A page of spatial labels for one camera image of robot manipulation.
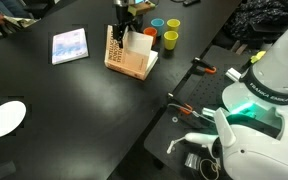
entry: black table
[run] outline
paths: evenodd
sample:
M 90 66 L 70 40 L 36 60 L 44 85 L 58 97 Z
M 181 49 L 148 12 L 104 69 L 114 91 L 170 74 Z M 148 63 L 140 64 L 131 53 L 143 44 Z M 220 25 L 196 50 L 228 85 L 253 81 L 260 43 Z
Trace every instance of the black table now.
M 0 138 L 0 163 L 17 167 L 7 179 L 106 179 L 238 3 L 207 0 L 184 8 L 161 1 L 145 24 L 179 18 L 180 39 L 171 54 L 161 48 L 144 82 L 104 66 L 106 28 L 115 22 L 111 0 L 79 0 L 1 40 L 1 104 L 20 100 L 28 108 L 22 126 Z M 81 27 L 90 57 L 53 66 L 53 35 Z
M 238 56 L 228 50 L 212 46 L 205 55 L 204 60 L 217 67 L 215 75 L 204 75 L 208 77 L 191 75 L 177 98 L 190 104 L 196 112 L 201 113 L 202 108 L 216 110 L 221 105 L 221 92 L 224 87 L 232 81 L 224 78 L 224 72 L 231 67 L 238 68 L 245 64 L 250 58 L 249 55 Z M 145 140 L 145 148 L 152 153 L 163 164 L 174 170 L 183 179 L 203 179 L 196 171 L 184 166 L 188 153 L 197 154 L 202 158 L 210 158 L 207 149 L 200 145 L 187 143 L 185 141 L 175 145 L 175 151 L 167 154 L 170 142 L 185 136 L 189 132 L 200 132 L 205 134 L 217 134 L 215 125 L 201 118 L 187 116 L 179 113 L 178 110 L 169 107 L 160 118 L 156 126 Z M 230 179 L 225 172 L 221 172 L 220 179 Z

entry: cup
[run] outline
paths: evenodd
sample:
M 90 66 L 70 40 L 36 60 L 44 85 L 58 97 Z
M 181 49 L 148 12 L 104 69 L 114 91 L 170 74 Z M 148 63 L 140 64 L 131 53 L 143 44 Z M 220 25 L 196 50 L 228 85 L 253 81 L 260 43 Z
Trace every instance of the cup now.
M 153 19 L 151 25 L 157 30 L 157 37 L 160 37 L 163 34 L 164 30 L 164 20 L 160 18 Z
M 178 19 L 170 19 L 167 21 L 167 31 L 176 31 L 178 32 L 178 28 L 181 25 L 181 21 Z
M 178 39 L 178 34 L 175 31 L 167 31 L 164 33 L 164 47 L 167 50 L 173 50 L 175 48 Z
M 152 42 L 152 46 L 153 46 L 156 42 L 157 30 L 153 27 L 148 27 L 144 29 L 143 33 L 149 36 L 153 36 L 153 42 Z

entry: green cup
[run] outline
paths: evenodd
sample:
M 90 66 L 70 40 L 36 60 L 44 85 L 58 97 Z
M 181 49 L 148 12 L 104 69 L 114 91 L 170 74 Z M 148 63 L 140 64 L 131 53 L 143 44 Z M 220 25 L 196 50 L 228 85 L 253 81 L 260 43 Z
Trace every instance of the green cup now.
M 176 31 L 178 32 L 178 28 L 181 25 L 181 21 L 178 19 L 170 19 L 167 21 L 167 30 L 168 31 Z
M 173 50 L 178 39 L 178 34 L 175 31 L 167 31 L 164 33 L 164 47 L 167 50 Z

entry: green light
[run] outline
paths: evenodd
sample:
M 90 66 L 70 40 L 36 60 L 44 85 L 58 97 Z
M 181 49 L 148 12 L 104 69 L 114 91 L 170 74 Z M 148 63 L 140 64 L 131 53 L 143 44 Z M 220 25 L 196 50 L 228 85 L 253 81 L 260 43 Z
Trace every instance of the green light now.
M 245 109 L 248 109 L 248 108 L 250 108 L 251 106 L 253 106 L 253 103 L 243 104 L 242 106 L 234 109 L 234 110 L 231 112 L 231 114 L 238 114 L 239 112 L 244 111 Z

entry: cable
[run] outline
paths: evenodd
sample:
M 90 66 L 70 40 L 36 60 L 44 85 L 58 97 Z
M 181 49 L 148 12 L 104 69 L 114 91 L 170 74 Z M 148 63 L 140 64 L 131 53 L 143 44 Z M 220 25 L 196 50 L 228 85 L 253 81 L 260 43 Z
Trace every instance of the cable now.
M 203 171 L 202 171 L 202 164 L 203 164 L 203 162 L 205 162 L 205 161 L 211 162 L 211 168 L 212 168 L 213 172 L 216 172 L 216 178 L 215 178 L 214 180 L 217 180 L 217 179 L 219 178 L 219 176 L 220 176 L 219 170 L 221 169 L 221 166 L 220 166 L 218 163 L 214 163 L 214 162 L 211 161 L 210 159 L 203 159 L 203 160 L 200 162 L 200 171 L 201 171 L 202 176 L 203 176 L 206 180 L 210 180 L 210 179 L 208 179 L 208 178 L 204 175 L 204 173 L 203 173 Z
M 213 120 L 211 120 L 211 119 L 203 116 L 202 114 L 198 114 L 196 111 L 192 111 L 192 110 L 190 110 L 190 109 L 187 109 L 186 107 L 183 107 L 183 106 L 180 106 L 180 105 L 177 105 L 177 104 L 174 104 L 174 103 L 170 103 L 170 104 L 168 104 L 167 106 L 174 106 L 174 107 L 178 107 L 178 108 L 185 109 L 186 111 L 191 112 L 195 117 L 197 117 L 197 118 L 201 117 L 201 118 L 203 118 L 204 120 L 207 120 L 207 121 L 215 124 L 215 122 L 214 122 Z
M 181 2 L 184 2 L 185 0 L 171 0 L 171 1 L 175 3 L 181 3 Z

